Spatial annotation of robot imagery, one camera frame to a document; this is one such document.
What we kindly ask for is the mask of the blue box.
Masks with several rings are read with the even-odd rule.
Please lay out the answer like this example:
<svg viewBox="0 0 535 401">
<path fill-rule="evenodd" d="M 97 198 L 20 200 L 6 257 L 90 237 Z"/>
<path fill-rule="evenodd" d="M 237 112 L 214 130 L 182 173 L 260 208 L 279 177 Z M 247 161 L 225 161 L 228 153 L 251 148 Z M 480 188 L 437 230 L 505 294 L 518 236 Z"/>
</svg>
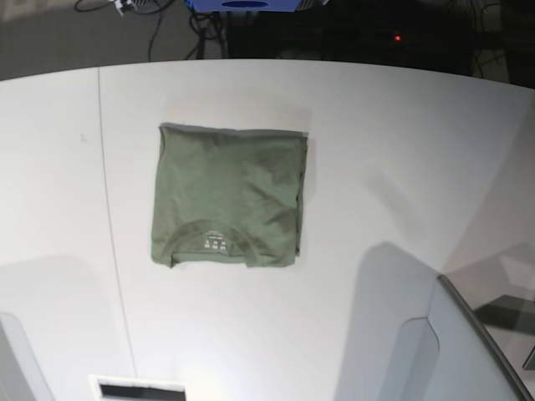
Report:
<svg viewBox="0 0 535 401">
<path fill-rule="evenodd" d="M 186 4 L 195 11 L 231 12 L 231 11 L 267 11 L 267 12 L 294 12 L 301 6 L 305 8 L 314 1 L 300 0 L 191 0 Z"/>
</svg>

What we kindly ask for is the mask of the green t-shirt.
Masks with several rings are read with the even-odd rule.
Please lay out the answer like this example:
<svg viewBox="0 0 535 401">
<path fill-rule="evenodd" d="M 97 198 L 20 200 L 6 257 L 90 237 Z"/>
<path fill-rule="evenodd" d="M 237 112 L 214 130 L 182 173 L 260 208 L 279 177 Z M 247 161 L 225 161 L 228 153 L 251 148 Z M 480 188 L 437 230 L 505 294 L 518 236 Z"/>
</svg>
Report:
<svg viewBox="0 0 535 401">
<path fill-rule="evenodd" d="M 151 259 L 287 267 L 300 254 L 308 136 L 163 123 Z"/>
</svg>

